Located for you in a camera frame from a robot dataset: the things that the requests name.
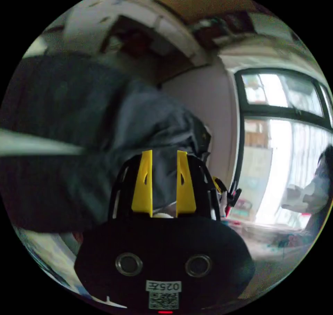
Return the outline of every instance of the black background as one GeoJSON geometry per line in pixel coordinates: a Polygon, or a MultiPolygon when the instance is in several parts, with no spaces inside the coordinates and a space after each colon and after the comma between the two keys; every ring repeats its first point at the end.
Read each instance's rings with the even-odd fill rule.
{"type": "MultiPolygon", "coordinates": [[[[1,92],[23,54],[61,13],[81,0],[2,0],[1,92]]],[[[255,0],[286,22],[315,56],[329,84],[332,53],[332,0],[255,0]]],[[[3,206],[1,217],[1,308],[35,314],[101,314],[47,277],[18,241],[3,206]]],[[[309,255],[271,292],[235,313],[310,313],[330,306],[332,291],[332,220],[309,255]]]]}

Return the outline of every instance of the person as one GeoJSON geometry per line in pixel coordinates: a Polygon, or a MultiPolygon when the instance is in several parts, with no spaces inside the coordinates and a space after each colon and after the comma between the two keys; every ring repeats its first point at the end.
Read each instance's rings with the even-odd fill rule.
{"type": "Polygon", "coordinates": [[[318,235],[330,210],[333,197],[333,146],[328,144],[318,159],[312,181],[305,187],[286,189],[281,207],[295,212],[311,214],[306,230],[318,235]]]}

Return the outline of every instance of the white wall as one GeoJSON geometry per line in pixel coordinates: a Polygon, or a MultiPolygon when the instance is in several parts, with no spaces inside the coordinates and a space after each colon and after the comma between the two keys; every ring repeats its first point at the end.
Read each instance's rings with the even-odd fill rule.
{"type": "Polygon", "coordinates": [[[238,100],[230,77],[216,56],[210,66],[190,70],[162,85],[212,133],[209,171],[230,187],[238,155],[238,100]]]}

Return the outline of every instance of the label sticker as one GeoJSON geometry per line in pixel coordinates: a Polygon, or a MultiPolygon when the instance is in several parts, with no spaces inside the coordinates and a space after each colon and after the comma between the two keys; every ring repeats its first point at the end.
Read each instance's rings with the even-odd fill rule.
{"type": "Polygon", "coordinates": [[[146,281],[146,291],[161,294],[181,292],[181,281],[146,281]]]}
{"type": "Polygon", "coordinates": [[[181,281],[147,280],[146,291],[149,292],[149,309],[179,309],[181,281]]]}

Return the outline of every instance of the wall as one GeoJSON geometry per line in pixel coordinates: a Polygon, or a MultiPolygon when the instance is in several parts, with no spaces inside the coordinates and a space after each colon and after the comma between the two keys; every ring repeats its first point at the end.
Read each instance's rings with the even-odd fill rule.
{"type": "Polygon", "coordinates": [[[284,39],[255,36],[224,46],[219,56],[233,73],[251,68],[283,68],[304,73],[329,85],[317,61],[308,49],[284,39]]]}
{"type": "MultiPolygon", "coordinates": [[[[62,31],[43,33],[38,39],[41,39],[45,44],[45,49],[47,48],[46,54],[48,55],[66,52],[62,31]]],[[[140,59],[134,59],[120,51],[116,53],[110,51],[94,56],[93,60],[106,66],[119,69],[125,73],[135,75],[150,84],[156,84],[157,58],[153,55],[147,54],[140,59]]]]}
{"type": "Polygon", "coordinates": [[[208,168],[229,188],[238,155],[239,113],[235,90],[220,59],[215,56],[212,65],[165,82],[162,91],[181,101],[209,127],[212,147],[208,168]]]}

